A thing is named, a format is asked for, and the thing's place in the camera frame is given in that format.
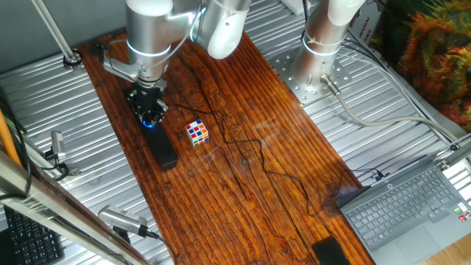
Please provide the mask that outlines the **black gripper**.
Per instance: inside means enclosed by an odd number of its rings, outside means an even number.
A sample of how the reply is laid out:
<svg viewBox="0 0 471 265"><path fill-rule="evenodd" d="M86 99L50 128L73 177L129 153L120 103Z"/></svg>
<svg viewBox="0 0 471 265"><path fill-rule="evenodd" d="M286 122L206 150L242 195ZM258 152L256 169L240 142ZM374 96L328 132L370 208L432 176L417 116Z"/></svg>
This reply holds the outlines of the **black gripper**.
<svg viewBox="0 0 471 265"><path fill-rule="evenodd" d="M143 88L134 84L135 91L127 96L127 101L133 113L139 120L143 119L145 110L152 110L152 121L161 123L169 106L162 101L163 92L159 88Z"/></svg>

